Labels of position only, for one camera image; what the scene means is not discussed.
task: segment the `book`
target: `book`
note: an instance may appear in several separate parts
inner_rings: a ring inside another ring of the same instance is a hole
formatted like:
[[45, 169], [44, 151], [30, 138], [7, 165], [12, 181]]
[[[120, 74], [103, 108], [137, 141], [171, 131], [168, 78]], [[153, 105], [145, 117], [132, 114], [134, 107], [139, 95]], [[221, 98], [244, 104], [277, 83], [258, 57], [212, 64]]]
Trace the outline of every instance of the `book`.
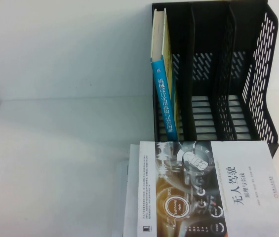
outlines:
[[123, 237], [137, 236], [139, 145], [130, 145]]
[[178, 103], [166, 9], [154, 11], [151, 64], [168, 141], [178, 141]]
[[117, 190], [115, 198], [114, 224], [112, 237], [122, 237], [124, 228], [124, 214], [129, 161], [123, 160], [117, 164]]
[[141, 142], [137, 237], [279, 237], [268, 144]]

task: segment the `circular logo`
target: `circular logo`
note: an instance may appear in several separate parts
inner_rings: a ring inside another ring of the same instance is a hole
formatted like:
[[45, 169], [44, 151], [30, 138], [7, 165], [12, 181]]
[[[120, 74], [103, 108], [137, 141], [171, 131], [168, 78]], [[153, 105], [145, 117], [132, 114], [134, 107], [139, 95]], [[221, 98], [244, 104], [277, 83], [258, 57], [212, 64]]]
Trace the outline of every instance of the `circular logo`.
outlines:
[[180, 196], [168, 198], [164, 204], [164, 208], [174, 218], [184, 218], [190, 213], [190, 204]]

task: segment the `book cover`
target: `book cover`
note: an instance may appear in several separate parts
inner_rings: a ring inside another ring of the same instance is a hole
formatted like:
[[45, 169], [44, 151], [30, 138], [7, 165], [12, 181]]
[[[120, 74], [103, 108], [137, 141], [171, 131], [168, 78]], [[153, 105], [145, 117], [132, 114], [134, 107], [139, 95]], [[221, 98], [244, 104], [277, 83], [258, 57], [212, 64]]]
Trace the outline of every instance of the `book cover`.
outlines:
[[154, 11], [151, 62], [168, 141], [178, 140], [178, 104], [166, 9]]
[[141, 142], [138, 237], [279, 237], [268, 144]]

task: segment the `stack of books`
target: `stack of books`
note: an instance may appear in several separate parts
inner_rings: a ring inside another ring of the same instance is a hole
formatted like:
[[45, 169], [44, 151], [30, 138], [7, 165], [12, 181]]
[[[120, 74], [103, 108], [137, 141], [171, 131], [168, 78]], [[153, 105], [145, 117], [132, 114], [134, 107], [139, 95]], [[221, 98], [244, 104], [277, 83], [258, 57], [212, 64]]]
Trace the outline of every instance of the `stack of books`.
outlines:
[[141, 142], [127, 169], [119, 237], [279, 237], [264, 141]]

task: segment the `black file organizer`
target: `black file organizer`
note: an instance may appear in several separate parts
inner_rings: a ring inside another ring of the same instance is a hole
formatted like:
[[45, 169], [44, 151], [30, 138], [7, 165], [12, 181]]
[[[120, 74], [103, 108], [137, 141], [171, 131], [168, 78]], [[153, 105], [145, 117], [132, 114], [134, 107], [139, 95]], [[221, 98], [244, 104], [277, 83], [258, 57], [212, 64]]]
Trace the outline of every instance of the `black file organizer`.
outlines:
[[[278, 30], [267, 1], [154, 3], [166, 8], [179, 93], [181, 141], [266, 140], [278, 135], [266, 92]], [[154, 84], [155, 140], [166, 141]]]

